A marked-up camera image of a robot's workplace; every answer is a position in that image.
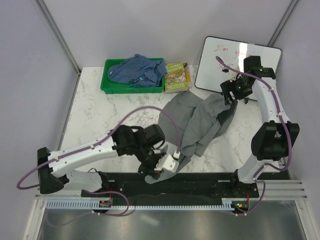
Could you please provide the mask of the grey long sleeve shirt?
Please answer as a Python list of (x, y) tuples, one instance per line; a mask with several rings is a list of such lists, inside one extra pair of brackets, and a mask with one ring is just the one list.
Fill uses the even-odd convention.
[(176, 123), (181, 143), (179, 166), (182, 170), (196, 155), (201, 157), (209, 143), (223, 135), (230, 126), (238, 102), (226, 101), (219, 93), (213, 93), (201, 99), (190, 91), (177, 94), (159, 114), (158, 125), (162, 129), (165, 140), (177, 145), (176, 129), (167, 115)]

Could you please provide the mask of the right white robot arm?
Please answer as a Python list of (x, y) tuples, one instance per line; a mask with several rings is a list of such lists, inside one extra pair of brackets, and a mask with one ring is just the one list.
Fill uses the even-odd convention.
[(260, 56), (246, 57), (243, 71), (226, 65), (219, 56), (216, 60), (237, 74), (235, 80), (227, 80), (220, 85), (225, 102), (233, 103), (254, 94), (262, 118), (262, 126), (251, 140), (251, 155), (235, 171), (236, 180), (229, 184), (230, 193), (240, 197), (247, 191), (246, 184), (257, 182), (266, 167), (279, 172), (289, 168), (300, 126), (285, 113), (277, 91), (275, 72), (271, 67), (262, 66)]

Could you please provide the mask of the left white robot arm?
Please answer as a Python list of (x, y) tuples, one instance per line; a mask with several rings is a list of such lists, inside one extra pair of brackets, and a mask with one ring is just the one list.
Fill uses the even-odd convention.
[(47, 147), (37, 150), (39, 167), (39, 191), (43, 195), (62, 190), (73, 182), (71, 172), (84, 165), (123, 155), (135, 156), (140, 162), (139, 172), (156, 175), (156, 165), (164, 156), (155, 150), (165, 143), (165, 134), (157, 124), (147, 128), (120, 125), (105, 138), (88, 145), (81, 145), (65, 151), (50, 151)]

